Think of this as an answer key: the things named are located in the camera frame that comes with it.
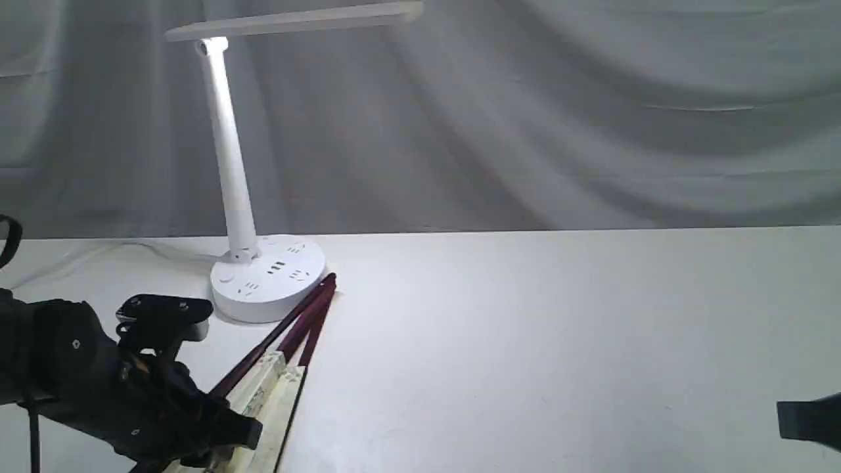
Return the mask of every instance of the round power strip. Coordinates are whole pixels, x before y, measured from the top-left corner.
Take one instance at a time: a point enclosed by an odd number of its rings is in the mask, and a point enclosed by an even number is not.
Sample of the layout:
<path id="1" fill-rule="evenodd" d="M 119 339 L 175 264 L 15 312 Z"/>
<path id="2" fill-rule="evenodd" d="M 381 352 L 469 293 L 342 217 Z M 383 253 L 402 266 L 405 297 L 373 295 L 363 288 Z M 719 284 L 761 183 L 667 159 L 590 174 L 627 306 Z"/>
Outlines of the round power strip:
<path id="1" fill-rule="evenodd" d="M 218 262 L 210 271 L 217 310 L 242 322 L 282 320 L 326 271 L 321 248 L 302 236 L 261 236 L 250 263 Z"/>

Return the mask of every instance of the white backdrop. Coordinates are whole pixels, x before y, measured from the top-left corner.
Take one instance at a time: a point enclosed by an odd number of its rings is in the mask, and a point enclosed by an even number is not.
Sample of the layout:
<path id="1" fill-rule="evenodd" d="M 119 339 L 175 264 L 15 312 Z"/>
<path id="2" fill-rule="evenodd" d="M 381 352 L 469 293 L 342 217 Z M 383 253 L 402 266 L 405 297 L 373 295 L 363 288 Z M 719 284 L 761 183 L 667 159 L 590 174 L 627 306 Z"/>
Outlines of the white backdrop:
<path id="1" fill-rule="evenodd" d="M 0 212 L 30 237 L 222 234 L 168 28 L 350 0 L 0 1 Z M 261 232 L 841 221 L 841 3 L 427 0 L 232 42 Z"/>

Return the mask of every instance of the white cable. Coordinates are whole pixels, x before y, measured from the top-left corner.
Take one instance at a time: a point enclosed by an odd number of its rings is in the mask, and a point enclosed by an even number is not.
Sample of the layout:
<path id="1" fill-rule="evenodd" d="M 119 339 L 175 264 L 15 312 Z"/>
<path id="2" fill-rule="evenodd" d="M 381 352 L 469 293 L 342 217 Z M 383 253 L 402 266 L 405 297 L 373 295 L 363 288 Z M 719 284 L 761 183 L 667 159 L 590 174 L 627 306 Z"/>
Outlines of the white cable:
<path id="1" fill-rule="evenodd" d="M 92 247 L 77 248 L 66 252 L 63 256 L 61 256 L 58 263 L 53 263 L 48 266 L 44 266 L 43 268 L 36 269 L 32 273 L 21 278 L 9 289 L 19 290 L 20 288 L 26 285 L 33 284 L 34 282 L 40 281 L 48 276 L 55 277 L 47 279 L 46 281 L 41 281 L 42 284 L 47 282 L 59 281 L 75 273 L 80 267 L 84 266 L 85 263 L 90 262 L 95 257 L 102 256 L 105 253 L 109 253 L 113 250 L 117 250 L 127 246 L 143 247 L 155 254 L 157 257 L 166 259 L 167 261 L 202 266 L 206 265 L 208 269 L 210 266 L 212 266 L 213 263 L 218 261 L 220 258 L 215 255 L 190 252 L 188 250 L 172 247 L 164 243 L 152 241 L 133 240 L 124 242 L 110 242 L 105 243 L 104 245 L 102 243 L 97 243 L 95 246 Z"/>

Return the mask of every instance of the white tabletop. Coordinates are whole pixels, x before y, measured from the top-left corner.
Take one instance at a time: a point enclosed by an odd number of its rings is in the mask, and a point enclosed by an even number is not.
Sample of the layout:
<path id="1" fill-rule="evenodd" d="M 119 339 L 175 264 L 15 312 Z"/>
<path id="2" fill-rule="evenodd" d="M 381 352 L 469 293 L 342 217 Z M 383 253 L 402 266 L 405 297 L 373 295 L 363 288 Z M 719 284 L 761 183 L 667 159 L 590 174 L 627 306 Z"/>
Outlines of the white tabletop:
<path id="1" fill-rule="evenodd" d="M 283 472 L 841 469 L 775 412 L 841 390 L 841 227 L 316 241 L 341 294 Z M 0 287 L 79 244 L 26 242 Z M 143 292 L 209 293 L 201 268 L 123 247 L 16 296 L 88 300 L 113 334 Z M 214 319 L 181 359 L 209 388 L 269 328 Z M 3 471 L 26 471 L 23 410 L 0 425 Z M 51 423 L 43 444 L 44 472 L 131 465 Z"/>

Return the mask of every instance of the desk lamp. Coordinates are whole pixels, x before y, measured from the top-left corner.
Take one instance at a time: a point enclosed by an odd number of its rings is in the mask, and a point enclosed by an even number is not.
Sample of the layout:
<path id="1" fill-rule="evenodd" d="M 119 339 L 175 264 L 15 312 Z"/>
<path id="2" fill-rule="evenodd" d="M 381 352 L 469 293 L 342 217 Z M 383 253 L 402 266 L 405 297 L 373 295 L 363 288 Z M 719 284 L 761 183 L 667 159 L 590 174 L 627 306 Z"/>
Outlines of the desk lamp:
<path id="1" fill-rule="evenodd" d="M 167 41 L 194 41 L 202 63 L 225 205 L 230 250 L 210 272 L 216 308 L 242 322 L 276 322 L 326 271 L 324 253 L 301 236 L 257 238 L 240 138 L 225 71 L 228 37 L 408 23 L 423 2 L 392 2 L 221 19 L 170 29 Z"/>

